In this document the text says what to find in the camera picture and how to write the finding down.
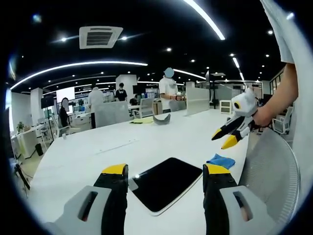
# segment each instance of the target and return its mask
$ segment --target human hand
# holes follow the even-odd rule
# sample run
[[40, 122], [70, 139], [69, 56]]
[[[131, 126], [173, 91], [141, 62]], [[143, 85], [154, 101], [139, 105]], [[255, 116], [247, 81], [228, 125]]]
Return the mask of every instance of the human hand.
[[266, 105], [258, 108], [258, 111], [255, 113], [255, 115], [253, 115], [255, 124], [259, 126], [268, 126], [272, 118], [272, 113]]

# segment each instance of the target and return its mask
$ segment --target black ceiling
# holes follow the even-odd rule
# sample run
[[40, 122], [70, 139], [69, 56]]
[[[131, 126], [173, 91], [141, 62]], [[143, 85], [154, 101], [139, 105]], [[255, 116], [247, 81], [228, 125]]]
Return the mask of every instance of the black ceiling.
[[[19, 32], [11, 57], [16, 80], [8, 78], [8, 82], [13, 85], [33, 73], [63, 64], [97, 60], [140, 62], [148, 66], [71, 67], [35, 76], [13, 91], [29, 91], [29, 87], [42, 88], [60, 81], [101, 76], [100, 72], [117, 76], [131, 71], [140, 76], [141, 81], [159, 81], [166, 67], [200, 76], [204, 76], [206, 67], [210, 67], [210, 72], [223, 72], [228, 80], [241, 79], [230, 53], [238, 59], [245, 80], [257, 80], [258, 77], [259, 80], [270, 80], [283, 67], [275, 36], [267, 34], [271, 26], [259, 1], [195, 2], [215, 22], [225, 40], [221, 41], [208, 23], [183, 0], [106, 0], [105, 4], [88, 1], [37, 7], [25, 16], [23, 30]], [[41, 16], [41, 23], [34, 23], [34, 14]], [[121, 37], [130, 38], [117, 41], [112, 49], [79, 49], [79, 28], [93, 25], [122, 27]], [[58, 41], [62, 37], [73, 39]], [[180, 83], [189, 78], [201, 80], [178, 72], [174, 77]], [[115, 81], [114, 77], [97, 79], [101, 82]], [[83, 85], [90, 81], [77, 82]], [[66, 83], [63, 87], [73, 85], [75, 82]], [[48, 89], [54, 91], [57, 88], [52, 86]]]

